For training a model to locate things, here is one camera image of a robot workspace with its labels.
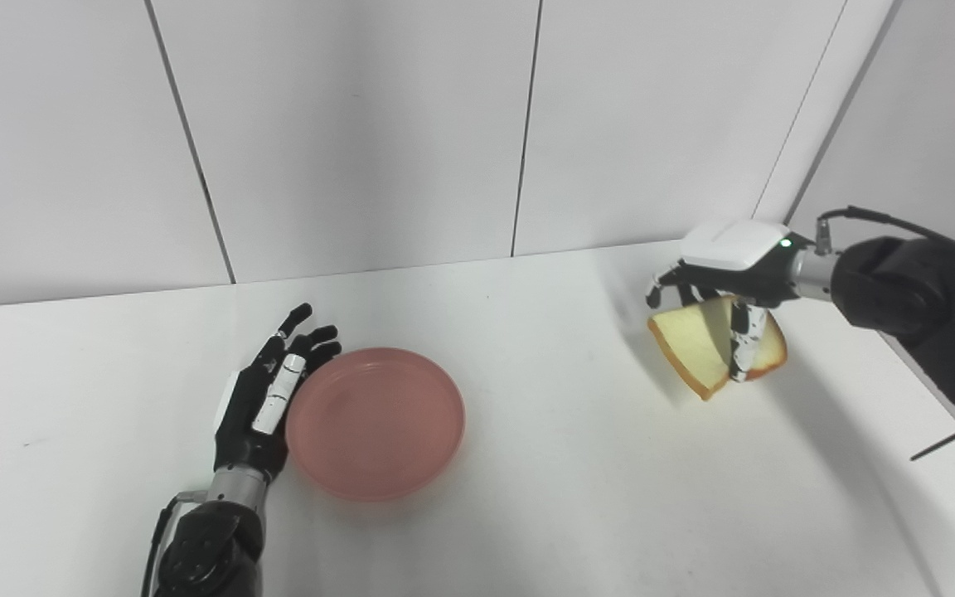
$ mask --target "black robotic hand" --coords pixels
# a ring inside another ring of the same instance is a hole
[[[157,570],[156,597],[255,597],[259,593],[264,496],[287,460],[289,401],[308,375],[342,351],[332,325],[298,335],[287,347],[294,329],[311,314],[307,303],[291,311],[253,362],[239,371],[216,430],[212,484],[207,492],[190,492],[201,497],[179,494],[162,510],[149,547],[143,597],[149,595],[160,539],[179,502],[200,505],[179,517]]]
[[[308,335],[298,335],[287,348],[285,341],[289,335],[311,314],[312,307],[308,303],[291,311],[253,362],[240,371],[227,411],[216,430],[216,461],[212,466],[215,471],[228,464],[250,466],[264,473],[268,483],[272,483],[282,472],[288,451],[284,437],[285,416],[281,417],[270,434],[253,428],[262,405],[269,398],[276,375],[289,356],[303,359],[303,369],[298,372],[296,386],[292,386],[288,396],[284,397],[288,401],[308,375],[342,351],[341,343],[337,342],[337,328],[332,325],[316,328]]]

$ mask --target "white casing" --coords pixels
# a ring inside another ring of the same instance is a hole
[[[757,264],[791,233],[783,224],[758,220],[717,220],[700,224],[680,241],[688,265],[740,272]]]
[[[264,404],[260,407],[257,417],[253,419],[253,431],[267,435],[275,432],[282,415],[285,415],[285,407],[289,405],[289,398],[292,397],[293,390],[297,386],[300,372],[304,371],[304,363],[304,358],[299,355],[291,354],[282,359],[282,366],[268,389]]]

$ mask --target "robot finger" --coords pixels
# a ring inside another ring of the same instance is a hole
[[[322,328],[315,328],[308,337],[312,339],[312,344],[323,344],[337,339],[337,326],[327,325]]]
[[[315,373],[319,367],[325,366],[331,359],[340,354],[342,354],[342,345],[340,342],[319,344],[318,347],[313,349],[312,355],[308,357],[308,365],[304,367],[304,370],[308,375],[311,375]]]

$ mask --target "panel seam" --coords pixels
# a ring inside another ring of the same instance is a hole
[[[208,209],[209,220],[212,222],[212,231],[216,233],[216,243],[220,246],[220,255],[223,257],[224,268],[227,269],[227,279],[231,284],[238,283],[235,279],[235,268],[230,263],[230,255],[227,254],[227,244],[223,241],[223,231],[220,230],[220,218],[216,216],[216,207],[212,204],[212,195],[209,193],[208,181],[205,179],[205,170],[201,167],[201,159],[197,156],[197,145],[194,143],[194,135],[190,130],[190,121],[187,119],[187,112],[182,107],[182,97],[179,95],[179,87],[175,82],[175,73],[172,71],[172,63],[167,58],[167,48],[164,46],[164,37],[160,32],[160,23],[157,22],[157,14],[154,11],[153,0],[143,0],[147,13],[149,15],[149,24],[153,27],[153,35],[157,41],[157,50],[160,52],[160,61],[164,65],[164,75],[167,76],[167,86],[172,91],[172,99],[175,101],[175,110],[179,114],[179,121],[182,124],[182,133],[187,139],[187,148],[190,150],[190,158],[194,162],[194,170],[197,172],[197,181],[201,183],[201,193],[205,196],[205,207]]]
[[[522,182],[526,178],[526,147],[530,142],[530,117],[533,114],[533,83],[537,76],[537,50],[541,46],[541,18],[543,17],[543,0],[537,3],[537,24],[533,36],[533,61],[530,64],[530,90],[526,97],[526,126],[522,131],[522,158],[518,167],[518,194],[515,197],[515,225],[511,228],[511,257],[515,256],[515,246],[518,242],[518,216],[522,209]]]

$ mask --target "bread slice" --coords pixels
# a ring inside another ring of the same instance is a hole
[[[647,321],[666,359],[702,400],[709,400],[728,382],[732,299],[734,296],[720,296],[657,313]],[[769,313],[747,381],[776,369],[787,359],[788,345],[783,332]]]

